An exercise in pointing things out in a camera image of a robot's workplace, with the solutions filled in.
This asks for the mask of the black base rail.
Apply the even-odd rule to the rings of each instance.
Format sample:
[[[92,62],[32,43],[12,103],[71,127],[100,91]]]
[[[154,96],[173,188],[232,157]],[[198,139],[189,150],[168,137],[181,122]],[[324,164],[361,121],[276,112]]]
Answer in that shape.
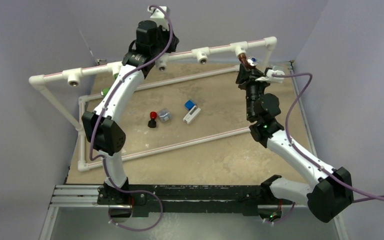
[[[281,217],[291,205],[260,185],[151,185],[128,184],[122,193],[104,184],[97,189],[97,204],[132,208],[134,217],[150,213],[241,214]]]

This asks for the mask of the red and black faucet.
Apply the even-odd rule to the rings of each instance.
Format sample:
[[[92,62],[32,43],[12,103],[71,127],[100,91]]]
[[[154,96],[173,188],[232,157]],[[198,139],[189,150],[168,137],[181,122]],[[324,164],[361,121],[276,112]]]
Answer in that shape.
[[[147,126],[149,128],[153,129],[157,127],[157,122],[156,122],[157,117],[158,117],[157,112],[155,111],[150,112],[149,114],[150,120],[147,123]]]

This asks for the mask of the green faucet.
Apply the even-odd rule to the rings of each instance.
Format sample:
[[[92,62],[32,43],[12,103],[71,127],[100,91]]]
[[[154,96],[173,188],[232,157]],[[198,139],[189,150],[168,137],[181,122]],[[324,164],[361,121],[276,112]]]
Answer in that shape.
[[[119,73],[114,73],[112,75],[113,82],[111,83],[111,85],[101,89],[100,95],[101,95],[102,98],[105,98],[107,96],[107,94],[109,93],[109,91],[112,88],[112,86],[116,83],[118,76],[119,76]]]

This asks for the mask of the white PVC pipe frame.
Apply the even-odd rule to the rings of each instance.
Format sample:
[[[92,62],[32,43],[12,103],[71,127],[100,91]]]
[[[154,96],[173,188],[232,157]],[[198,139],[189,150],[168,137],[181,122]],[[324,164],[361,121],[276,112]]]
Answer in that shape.
[[[248,49],[265,47],[267,49],[266,55],[264,56],[261,66],[267,67],[269,63],[270,56],[277,44],[277,38],[274,36],[265,37],[263,39],[254,40],[254,41],[241,41],[234,42],[228,45],[213,46],[213,47],[201,47],[195,48],[185,52],[178,53],[166,53],[164,54],[157,62],[157,67],[165,69],[167,63],[171,61],[178,61],[184,59],[196,59],[199,63],[205,64],[210,55],[220,54],[220,53],[229,53],[232,52],[236,56],[240,54],[245,54]],[[56,97],[46,88],[47,83],[66,80],[69,85],[77,86],[80,83],[82,77],[93,76],[101,73],[111,73],[118,74],[121,71],[122,62],[115,61],[110,62],[104,65],[86,67],[86,68],[73,68],[66,69],[62,72],[52,73],[47,75],[34,75],[31,76],[28,81],[29,83],[38,90],[77,130],[78,132],[78,149],[79,156],[77,162],[77,169],[80,172],[89,171],[91,169],[96,169],[102,167],[100,161],[97,162],[87,162],[86,160],[86,135],[84,131],[84,125],[80,117],[75,118],[71,115],[68,110],[56,99]],[[147,83],[137,86],[136,90],[147,90],[152,88],[157,88],[161,86],[167,86],[171,84],[181,83],[189,80],[196,80],[199,78],[205,78],[210,76],[215,76],[219,74],[231,73],[239,70],[239,66],[235,65],[232,67],[222,68],[213,71],[207,71],[203,73],[197,73],[193,75],[187,75],[184,77],[172,78],[168,80],[163,80],[155,83]]]

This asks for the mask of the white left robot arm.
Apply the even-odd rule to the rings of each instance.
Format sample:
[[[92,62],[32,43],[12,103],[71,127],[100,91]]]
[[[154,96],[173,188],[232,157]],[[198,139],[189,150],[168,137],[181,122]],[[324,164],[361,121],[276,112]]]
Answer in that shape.
[[[87,141],[89,157],[96,159],[97,151],[102,159],[106,175],[104,186],[112,188],[109,197],[118,205],[129,199],[128,177],[124,171],[121,150],[126,134],[121,129],[121,114],[137,87],[145,80],[155,62],[165,53],[176,50],[179,40],[175,37],[170,20],[162,26],[154,20],[138,24],[136,39],[129,45],[115,81],[104,99],[93,111],[85,111],[81,117]]]

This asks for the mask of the aluminium frame rail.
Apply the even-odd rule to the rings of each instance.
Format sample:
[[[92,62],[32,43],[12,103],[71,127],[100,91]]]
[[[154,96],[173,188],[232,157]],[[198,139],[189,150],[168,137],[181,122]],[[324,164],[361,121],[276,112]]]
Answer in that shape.
[[[41,240],[126,240],[132,231],[108,223],[108,209],[128,205],[98,204],[97,185],[56,185],[48,206]]]

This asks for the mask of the blue and white faucet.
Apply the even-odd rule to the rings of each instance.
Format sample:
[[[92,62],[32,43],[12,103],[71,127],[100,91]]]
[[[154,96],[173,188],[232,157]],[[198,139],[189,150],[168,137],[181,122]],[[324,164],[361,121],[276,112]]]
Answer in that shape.
[[[184,107],[188,110],[187,114],[183,117],[183,121],[188,125],[201,113],[202,109],[197,106],[193,100],[188,100]]]

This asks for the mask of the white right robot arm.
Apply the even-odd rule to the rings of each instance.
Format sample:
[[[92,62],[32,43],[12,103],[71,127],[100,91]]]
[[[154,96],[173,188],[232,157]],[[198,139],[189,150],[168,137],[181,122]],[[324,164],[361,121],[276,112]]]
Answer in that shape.
[[[253,139],[283,158],[306,181],[300,183],[274,175],[261,184],[262,200],[272,204],[285,199],[305,205],[323,223],[330,222],[350,206],[354,194],[344,185],[352,185],[351,173],[311,154],[276,120],[281,113],[280,101],[274,94],[265,92],[272,83],[268,73],[240,64],[235,83],[245,91],[246,119],[251,123]]]

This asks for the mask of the brown copper faucet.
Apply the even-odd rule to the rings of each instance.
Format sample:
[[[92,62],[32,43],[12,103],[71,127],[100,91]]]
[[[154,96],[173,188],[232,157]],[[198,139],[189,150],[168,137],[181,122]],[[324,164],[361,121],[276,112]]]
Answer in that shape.
[[[258,60],[253,56],[247,56],[246,54],[240,54],[238,56],[239,61],[241,64],[247,68],[247,69],[255,69],[258,65]]]

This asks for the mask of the clear grey faucet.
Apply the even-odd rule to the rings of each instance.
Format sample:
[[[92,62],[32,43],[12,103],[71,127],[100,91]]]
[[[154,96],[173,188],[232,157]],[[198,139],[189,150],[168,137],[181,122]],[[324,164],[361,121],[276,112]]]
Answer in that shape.
[[[162,123],[172,119],[172,114],[167,108],[163,108],[157,112],[157,117]]]

